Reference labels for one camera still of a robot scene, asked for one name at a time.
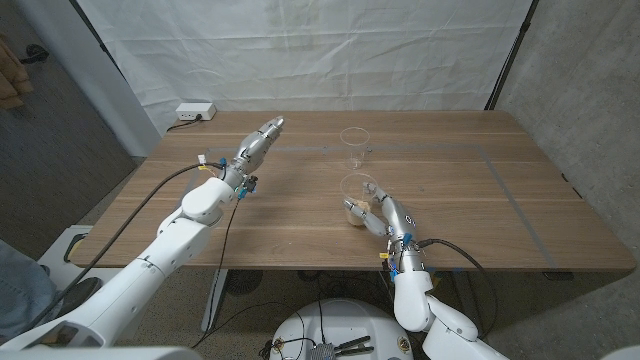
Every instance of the table surface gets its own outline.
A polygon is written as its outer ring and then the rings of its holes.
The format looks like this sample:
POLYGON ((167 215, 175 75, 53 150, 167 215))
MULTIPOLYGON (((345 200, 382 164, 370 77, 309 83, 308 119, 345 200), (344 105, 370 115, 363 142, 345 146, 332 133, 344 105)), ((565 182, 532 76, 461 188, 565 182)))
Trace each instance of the table surface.
MULTIPOLYGON (((240 141, 277 115, 287 122, 240 202, 224 268, 381 269, 386 239, 347 223, 340 181, 351 173, 340 132, 371 134, 359 172, 411 211, 419 238, 460 246, 484 267, 511 271, 625 271, 631 253, 582 200, 511 115, 467 112, 219 112, 212 121, 169 132, 72 254, 86 265, 149 191, 197 162, 231 159, 240 141)), ((207 171, 165 185, 98 266, 122 267, 155 238, 160 222, 207 171)), ((232 205, 207 248, 187 266, 218 265, 232 205)), ((424 250, 425 265, 472 269, 449 248, 424 250)))

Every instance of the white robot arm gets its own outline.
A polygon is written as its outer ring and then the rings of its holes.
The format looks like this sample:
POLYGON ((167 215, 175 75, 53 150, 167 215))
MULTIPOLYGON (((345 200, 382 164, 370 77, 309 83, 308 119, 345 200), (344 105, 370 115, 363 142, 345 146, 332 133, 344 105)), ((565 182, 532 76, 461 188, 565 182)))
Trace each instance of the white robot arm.
POLYGON ((222 178, 210 178, 185 195, 182 205, 160 224, 157 238, 84 304, 15 337, 0 350, 111 346, 162 282, 205 248, 222 219, 220 205, 230 203, 236 190, 242 197, 255 187, 257 178, 249 174, 260 166, 283 125, 278 117, 247 136, 222 178))
POLYGON ((422 349, 433 360, 506 359, 478 339, 478 329, 469 318, 426 295, 433 289, 433 284, 429 273, 424 270, 419 248, 413 242, 416 224, 411 214, 380 187, 369 183, 364 183, 363 187, 374 194, 374 201, 382 204, 382 214, 389 221, 389 226, 348 200, 344 201, 344 206, 362 218, 373 234, 390 236, 391 270, 396 288, 394 314, 400 326, 408 331, 428 332, 422 349))

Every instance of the white curtain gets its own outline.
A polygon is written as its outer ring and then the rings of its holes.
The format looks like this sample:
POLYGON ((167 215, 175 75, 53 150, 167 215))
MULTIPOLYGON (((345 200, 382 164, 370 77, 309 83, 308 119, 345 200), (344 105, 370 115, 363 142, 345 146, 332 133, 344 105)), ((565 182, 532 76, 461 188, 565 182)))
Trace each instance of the white curtain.
POLYGON ((219 110, 483 109, 531 0, 80 0, 163 133, 219 110))

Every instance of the black cable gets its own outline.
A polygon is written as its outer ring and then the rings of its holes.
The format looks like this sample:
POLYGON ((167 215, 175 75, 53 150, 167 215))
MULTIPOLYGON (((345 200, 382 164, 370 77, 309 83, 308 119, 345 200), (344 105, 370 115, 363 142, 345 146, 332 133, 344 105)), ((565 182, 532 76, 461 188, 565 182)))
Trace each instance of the black cable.
POLYGON ((118 72, 120 73, 120 75, 122 75, 122 78, 124 79, 124 81, 126 81, 127 84, 129 84, 129 81, 127 80, 127 78, 124 77, 124 74, 122 73, 122 70, 120 70, 120 67, 116 63, 116 60, 113 58, 113 55, 111 55, 111 53, 107 49, 107 46, 104 44, 104 42, 100 38, 100 35, 98 35, 98 32, 96 31, 96 28, 93 27, 93 25, 91 24, 91 21, 89 21, 89 18, 87 17, 87 14, 85 14, 85 12, 84 12, 84 10, 82 10, 82 7, 80 6, 80 4, 78 4, 78 0, 70 0, 69 2, 71 3, 71 6, 73 6, 73 8, 76 10, 76 12, 80 16, 80 18, 82 19, 84 24, 87 26, 87 28, 89 29, 89 31, 91 32, 93 37, 98 42, 98 45, 100 46, 100 49, 102 51, 104 51, 105 54, 107 54, 107 56, 109 57, 109 60, 111 60, 111 62, 113 63, 113 66, 115 66, 116 69, 118 69, 118 72))
POLYGON ((431 244, 442 244, 442 245, 448 246, 451 249, 457 251, 460 255, 464 256, 467 260, 469 260, 469 262, 471 262, 473 264, 473 266, 475 266, 478 270, 480 270, 480 273, 482 274, 482 276, 484 276, 484 279, 487 281, 487 284, 489 284, 489 288, 491 289, 491 295, 493 296, 494 309, 493 309, 493 319, 491 320, 491 323, 487 327, 487 330, 485 330, 482 335, 478 335, 479 339, 484 339, 489 334, 489 332, 491 332, 491 329, 493 329, 493 326, 496 323, 496 319, 498 318, 498 295, 496 293, 496 288, 493 285, 493 282, 491 281, 491 279, 489 278, 489 275, 487 274, 487 271, 482 267, 482 265, 480 265, 479 262, 476 261, 476 259, 474 259, 466 251, 462 250, 458 246, 456 246, 453 243, 450 243, 450 242, 448 242, 446 240, 442 240, 442 239, 427 239, 427 240, 422 240, 422 241, 418 242, 418 246, 421 247, 421 248, 429 246, 431 244))
POLYGON ((131 221, 133 220, 133 218, 136 215, 138 215, 140 210, 142 210, 142 208, 149 202, 151 197, 153 197, 153 195, 155 195, 155 193, 157 193, 158 190, 160 190, 160 188, 162 188, 162 186, 164 186, 164 184, 169 182, 169 180, 173 179, 174 177, 176 177, 176 176, 178 176, 178 175, 180 175, 180 174, 182 174, 184 172, 187 172, 187 171, 189 171, 191 169, 195 169, 198 166, 202 166, 202 165, 209 165, 209 166, 215 167, 216 169, 222 169, 222 165, 217 164, 217 163, 204 163, 204 164, 189 165, 189 166, 187 166, 185 168, 182 168, 182 169, 174 172, 173 174, 167 176, 164 180, 162 180, 158 185, 156 185, 156 187, 153 190, 151 190, 149 195, 147 195, 147 197, 144 198, 144 200, 142 200, 140 205, 138 205, 138 207, 135 210, 133 210, 131 215, 129 215, 127 220, 125 220, 125 222, 120 226, 118 231, 116 231, 116 233, 111 237, 111 239, 109 239, 109 241, 104 245, 102 250, 100 250, 100 252, 93 258, 93 260, 91 260, 89 265, 87 265, 82 270, 82 272, 80 272, 80 274, 78 276, 76 276, 76 278, 73 279, 73 281, 71 281, 71 283, 69 283, 69 285, 67 285, 67 287, 64 290, 62 290, 60 293, 58 293, 58 295, 53 299, 53 301, 49 304, 49 306, 47 306, 44 310, 42 310, 40 312, 40 314, 38 314, 38 316, 36 316, 33 320, 31 320, 31 322, 29 324, 27 324, 27 326, 24 327, 24 329, 22 330, 21 334, 33 329, 42 319, 44 319, 45 316, 47 316, 47 314, 51 311, 51 309, 53 309, 56 306, 56 304, 58 304, 69 293, 69 291, 71 291, 71 288, 73 288, 75 285, 77 285, 80 282, 80 280, 82 280, 82 278, 84 278, 84 276, 87 275, 89 270, 91 270, 98 263, 98 261, 100 261, 100 259, 102 259, 104 254, 109 250, 109 248, 111 248, 113 243, 118 239, 118 237, 122 234, 122 232, 124 232, 124 230, 127 228, 129 223, 131 223, 131 221))
POLYGON ((511 70, 511 66, 513 65, 513 62, 516 58, 516 55, 518 54, 518 50, 520 49, 520 44, 522 44, 522 40, 524 39, 524 35, 527 32, 527 30, 529 30, 529 26, 531 26, 531 18, 533 18, 533 14, 536 11, 536 8, 538 7, 538 1, 539 0, 533 0, 531 2, 531 6, 529 7, 529 11, 527 12, 527 15, 524 18, 524 21, 522 22, 522 25, 520 26, 520 32, 518 33, 518 36, 516 37, 516 40, 513 42, 513 45, 511 46, 511 50, 509 51, 509 55, 507 56, 507 59, 505 60, 504 64, 502 65, 502 70, 500 71, 500 74, 498 75, 498 79, 496 80, 496 83, 493 87, 493 91, 491 91, 491 95, 489 96, 489 100, 487 100, 487 104, 485 105, 484 109, 485 110, 493 110, 496 107, 496 103, 498 102, 498 97, 500 96, 500 93, 502 92, 502 88, 504 86, 504 83, 507 81, 507 76, 509 75, 509 71, 511 70))
MULTIPOLYGON (((218 279, 220 279, 220 269, 222 269, 222 261, 224 260, 224 251, 227 248, 227 239, 229 238, 229 229, 231 229, 231 222, 233 222, 233 216, 236 214, 236 210, 238 209, 238 204, 240 204, 240 199, 236 201, 236 206, 233 208, 233 212, 231 213, 231 218, 229 219, 229 225, 227 225, 227 232, 224 234, 224 242, 222 243, 222 255, 220 255, 220 263, 218 264, 218 270, 216 270, 216 274, 218 276, 216 276, 216 280, 213 282, 213 289, 211 290, 211 303, 209 304, 209 320, 207 320, 207 331, 209 330, 209 326, 213 326, 213 324, 211 324, 211 319, 213 318, 213 300, 215 299, 215 296, 216 296, 216 286, 218 286, 218 279)), ((198 341, 198 344, 205 339, 207 335, 207 331, 205 331, 202 334, 202 337, 198 341)))
POLYGON ((384 284, 385 289, 387 290, 387 295, 389 295, 389 303, 391 304, 391 308, 393 309, 393 295, 391 295, 391 290, 389 289, 389 285, 384 280, 384 276, 382 276, 382 271, 378 271, 378 275, 380 275, 380 281, 384 284))
MULTIPOLYGON (((198 345, 200 345, 204 340, 206 340, 209 336, 213 335, 216 331, 222 329, 225 325, 227 325, 231 320, 233 320, 236 316, 244 313, 245 311, 257 308, 257 307, 261 307, 261 306, 265 306, 265 305, 271 305, 271 304, 277 304, 277 305, 282 305, 286 308, 292 309, 294 310, 291 306, 278 302, 278 301, 268 301, 266 303, 262 303, 262 304, 257 304, 257 305, 251 305, 248 306, 240 311, 238 311, 237 313, 233 314, 230 318, 227 319, 227 321, 225 321, 224 323, 222 323, 222 325, 218 326, 217 328, 211 330, 210 332, 208 332, 206 334, 206 336, 204 336, 202 339, 200 339, 196 344, 194 344, 193 346, 191 346, 192 349, 195 349, 198 345)), ((298 315, 298 319, 300 319, 300 323, 302 323, 302 335, 304 336, 305 330, 304 330, 304 321, 302 320, 302 316, 300 316, 300 313, 298 313, 298 311, 294 310, 295 314, 298 315)), ((302 349, 304 348, 304 343, 300 344, 300 352, 298 353, 298 358, 300 358, 300 355, 302 354, 302 349)))
POLYGON ((406 249, 406 246, 402 247, 402 251, 400 251, 400 260, 398 260, 398 267, 396 268, 396 270, 398 270, 398 272, 401 271, 400 269, 400 265, 402 264, 402 257, 404 256, 404 250, 406 249))
POLYGON ((320 309, 320 334, 322 334, 322 343, 326 344, 327 343, 327 339, 325 339, 324 337, 324 328, 322 325, 322 305, 320 304, 320 299, 318 299, 318 308, 320 309))
POLYGON ((202 120, 202 115, 198 114, 198 115, 196 115, 195 119, 193 119, 193 120, 191 120, 189 122, 186 122, 186 123, 180 124, 180 125, 173 125, 172 127, 167 129, 167 132, 169 132, 169 131, 171 131, 173 129, 177 129, 177 128, 183 127, 183 126, 189 126, 189 125, 195 124, 195 123, 199 122, 200 120, 202 120))
MULTIPOLYGON (((311 341, 311 343, 313 344, 313 347, 318 346, 318 344, 316 344, 316 342, 313 339, 308 338, 308 337, 299 337, 297 339, 291 339, 291 340, 287 340, 287 341, 276 341, 275 343, 272 343, 271 340, 268 340, 264 344, 264 347, 260 350, 260 352, 258 352, 258 355, 260 355, 260 357, 262 357, 264 360, 268 360, 269 359, 269 354, 271 352, 271 349, 273 349, 274 347, 280 346, 280 345, 284 345, 286 343, 290 343, 290 342, 294 342, 294 341, 302 341, 302 340, 311 341)), ((284 358, 281 351, 278 351, 278 353, 280 353, 280 357, 281 358, 284 358)))

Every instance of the electrical outlet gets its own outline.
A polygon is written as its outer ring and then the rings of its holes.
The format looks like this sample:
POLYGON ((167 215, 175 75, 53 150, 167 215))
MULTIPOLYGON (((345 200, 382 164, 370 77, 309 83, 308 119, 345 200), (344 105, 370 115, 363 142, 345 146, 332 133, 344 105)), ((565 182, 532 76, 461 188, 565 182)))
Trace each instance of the electrical outlet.
POLYGON ((216 113, 213 103, 182 103, 176 109, 178 119, 195 120, 198 114, 202 115, 201 120, 211 120, 216 113))

